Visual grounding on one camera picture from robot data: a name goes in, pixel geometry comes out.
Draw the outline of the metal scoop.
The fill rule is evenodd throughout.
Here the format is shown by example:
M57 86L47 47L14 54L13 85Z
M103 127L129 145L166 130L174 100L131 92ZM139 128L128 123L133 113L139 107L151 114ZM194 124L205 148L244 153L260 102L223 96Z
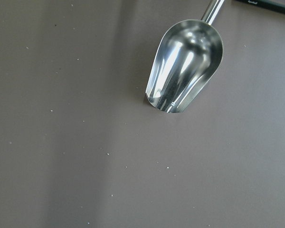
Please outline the metal scoop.
M212 0L201 19L180 21L163 35L145 90L154 108L184 112L215 74L224 45L212 24L223 3Z

